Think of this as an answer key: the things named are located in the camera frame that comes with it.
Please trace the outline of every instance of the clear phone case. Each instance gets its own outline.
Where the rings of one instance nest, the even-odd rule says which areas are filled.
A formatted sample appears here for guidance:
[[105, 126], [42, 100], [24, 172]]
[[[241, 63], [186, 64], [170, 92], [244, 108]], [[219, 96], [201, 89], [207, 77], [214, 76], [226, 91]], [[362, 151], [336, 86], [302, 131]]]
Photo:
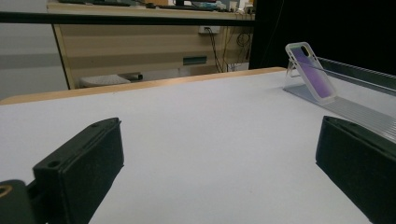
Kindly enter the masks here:
[[306, 42], [291, 43], [285, 49], [312, 96], [321, 104], [333, 101], [336, 96], [335, 88], [326, 73], [316, 69], [322, 68], [322, 66], [309, 44]]

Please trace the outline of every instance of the wooden table edge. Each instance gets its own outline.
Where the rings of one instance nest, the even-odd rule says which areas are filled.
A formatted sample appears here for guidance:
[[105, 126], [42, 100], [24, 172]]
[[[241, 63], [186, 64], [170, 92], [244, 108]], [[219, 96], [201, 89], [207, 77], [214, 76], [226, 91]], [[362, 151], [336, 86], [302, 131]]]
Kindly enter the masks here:
[[192, 76], [192, 77], [175, 77], [175, 78], [168, 78], [168, 79], [161, 79], [154, 81], [142, 81], [142, 82], [135, 82], [128, 84], [121, 84], [121, 85], [86, 88], [86, 89], [78, 89], [71, 91], [41, 92], [34, 94], [11, 96], [0, 101], [0, 105], [14, 105], [20, 103], [46, 101], [46, 100], [109, 93], [116, 91], [131, 91], [131, 90], [168, 86], [168, 85], [175, 85], [175, 84], [194, 82], [194, 81], [205, 81], [205, 80], [225, 78], [225, 77], [253, 76], [253, 75], [267, 74], [267, 73], [280, 72], [280, 71], [286, 71], [286, 69], [283, 67], [270, 67], [270, 68], [260, 68], [260, 69], [246, 70], [246, 71], [218, 73], [218, 74]]

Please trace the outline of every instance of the acrylic tray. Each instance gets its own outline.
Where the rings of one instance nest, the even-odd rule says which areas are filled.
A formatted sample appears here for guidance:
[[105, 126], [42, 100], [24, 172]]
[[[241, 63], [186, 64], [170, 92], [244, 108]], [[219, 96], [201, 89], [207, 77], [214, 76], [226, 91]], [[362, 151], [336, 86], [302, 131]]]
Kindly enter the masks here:
[[290, 60], [284, 90], [319, 105], [396, 143], [396, 77], [319, 58], [336, 90], [332, 102], [318, 102]]

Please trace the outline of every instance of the black backdrop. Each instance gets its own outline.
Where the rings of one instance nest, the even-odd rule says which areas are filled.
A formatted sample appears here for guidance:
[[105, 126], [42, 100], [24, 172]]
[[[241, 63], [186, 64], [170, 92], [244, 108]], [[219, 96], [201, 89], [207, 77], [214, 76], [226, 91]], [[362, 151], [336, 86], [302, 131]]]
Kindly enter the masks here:
[[306, 41], [319, 57], [396, 75], [395, 1], [256, 1], [250, 69], [287, 67], [285, 46]]

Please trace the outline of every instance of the wall socket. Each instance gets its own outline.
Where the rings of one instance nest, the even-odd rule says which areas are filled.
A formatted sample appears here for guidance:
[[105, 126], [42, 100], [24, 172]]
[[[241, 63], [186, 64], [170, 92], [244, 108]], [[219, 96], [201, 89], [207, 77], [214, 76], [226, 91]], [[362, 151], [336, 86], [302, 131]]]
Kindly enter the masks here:
[[220, 33], [220, 27], [219, 26], [200, 26], [198, 34], [209, 34], [209, 31], [207, 31], [205, 28], [210, 28], [212, 30], [213, 34], [219, 34]]

